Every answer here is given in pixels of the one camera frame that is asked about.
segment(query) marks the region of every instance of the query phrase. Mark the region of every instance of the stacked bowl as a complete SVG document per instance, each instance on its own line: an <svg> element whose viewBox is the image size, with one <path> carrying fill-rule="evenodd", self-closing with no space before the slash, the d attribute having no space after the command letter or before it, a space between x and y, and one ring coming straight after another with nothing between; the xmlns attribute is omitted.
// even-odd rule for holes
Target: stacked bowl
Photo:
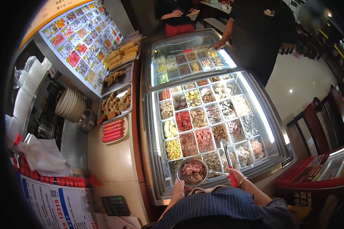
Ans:
<svg viewBox="0 0 344 229"><path fill-rule="evenodd" d="M73 89L67 88L59 99L55 114L75 123L78 122L80 115L85 109L84 99Z"/></svg>

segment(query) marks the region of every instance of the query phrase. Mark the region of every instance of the white floor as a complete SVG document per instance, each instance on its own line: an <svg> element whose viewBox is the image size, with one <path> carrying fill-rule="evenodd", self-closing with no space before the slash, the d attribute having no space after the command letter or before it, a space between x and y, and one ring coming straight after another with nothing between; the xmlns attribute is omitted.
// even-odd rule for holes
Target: white floor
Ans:
<svg viewBox="0 0 344 229"><path fill-rule="evenodd" d="M302 112L314 97L322 100L335 77L323 59L311 60L293 54L278 54L274 70L265 87L283 124Z"/></svg>

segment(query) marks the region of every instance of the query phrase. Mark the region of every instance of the calculator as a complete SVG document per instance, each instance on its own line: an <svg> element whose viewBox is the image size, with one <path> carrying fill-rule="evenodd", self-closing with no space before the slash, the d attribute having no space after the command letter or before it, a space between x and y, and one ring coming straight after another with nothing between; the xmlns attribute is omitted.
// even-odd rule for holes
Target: calculator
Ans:
<svg viewBox="0 0 344 229"><path fill-rule="evenodd" d="M129 216L130 210L123 196L102 197L103 206L108 216Z"/></svg>

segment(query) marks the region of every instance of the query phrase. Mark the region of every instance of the white plate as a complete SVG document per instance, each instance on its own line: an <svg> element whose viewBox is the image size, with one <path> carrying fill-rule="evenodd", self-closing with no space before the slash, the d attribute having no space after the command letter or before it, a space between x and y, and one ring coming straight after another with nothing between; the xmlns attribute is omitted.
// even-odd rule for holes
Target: white plate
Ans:
<svg viewBox="0 0 344 229"><path fill-rule="evenodd" d="M62 106L64 105L65 103L65 97L66 97L66 94L68 92L69 88L66 88L65 91L62 93L60 99L59 99L59 102L58 104L56 105L56 109L55 109L55 114L56 115L59 115L60 113L60 110L62 109Z"/></svg>
<svg viewBox="0 0 344 229"><path fill-rule="evenodd" d="M81 104L79 105L79 110L78 110L78 113L76 114L76 116L74 117L75 118L75 120L74 120L74 122L78 122L79 121L79 117L80 117L80 115L85 111L85 109L86 109L86 107L85 107L85 101L84 101L84 99L83 98L81 98L82 100L81 100Z"/></svg>
<svg viewBox="0 0 344 229"><path fill-rule="evenodd" d="M69 121L71 121L71 117L74 115L74 110L75 110L75 107L76 107L76 105L77 105L77 103L78 103L78 100L79 100L78 94L76 94L76 93L74 92L74 99L73 99L73 101L70 103L69 111L68 111L67 117L66 117Z"/></svg>
<svg viewBox="0 0 344 229"><path fill-rule="evenodd" d="M62 108L59 111L59 116L64 117L64 113L65 113L67 106L69 105L69 102L72 99L72 97L73 97L73 90L71 88L68 88L68 93L64 99L65 100L64 105L62 106Z"/></svg>
<svg viewBox="0 0 344 229"><path fill-rule="evenodd" d="M74 109L73 115L71 116L71 122L73 122L73 123L77 121L77 119L80 116L79 112L83 108L83 101L84 100L83 100L83 98L80 95L78 95L78 97L79 97L78 103L76 104L76 107Z"/></svg>
<svg viewBox="0 0 344 229"><path fill-rule="evenodd" d="M74 91L71 88L69 88L69 92L70 92L69 99L68 99L67 103L65 104L65 107L64 107L62 113L60 113L60 116L63 118L65 118L65 116L67 115L69 108L70 108L70 105L73 102L74 96L75 96Z"/></svg>
<svg viewBox="0 0 344 229"><path fill-rule="evenodd" d="M102 125L102 127L101 127L101 130L99 131L99 140L101 141L101 143L103 144L103 145L108 145L108 144L111 144L111 143L114 143L114 142L116 142L116 141L119 141L119 140L121 140L121 139L123 139L125 136L126 136L126 134L127 134L127 131L128 131L128 122L127 122L127 118L125 117L125 116L122 116L122 117L119 117L119 118L117 118L117 119L115 119L115 120L112 120L112 122L115 122L115 121L117 121L117 120L120 120L120 119L123 119L124 120L124 136L122 137L122 138L120 138L120 139L117 139L117 140L114 140L114 141L109 141L109 142L102 142L102 137L103 137L103 132L102 132L102 129L103 129L103 126L104 125Z"/></svg>

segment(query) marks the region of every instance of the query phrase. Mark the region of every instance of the red pants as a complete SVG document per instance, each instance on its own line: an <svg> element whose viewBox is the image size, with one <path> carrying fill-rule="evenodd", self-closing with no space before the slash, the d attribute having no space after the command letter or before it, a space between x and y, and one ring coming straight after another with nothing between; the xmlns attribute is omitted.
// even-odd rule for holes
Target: red pants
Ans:
<svg viewBox="0 0 344 229"><path fill-rule="evenodd" d="M192 33L195 31L193 25L179 25L179 26L170 26L166 24L166 37L173 37L183 33Z"/></svg>

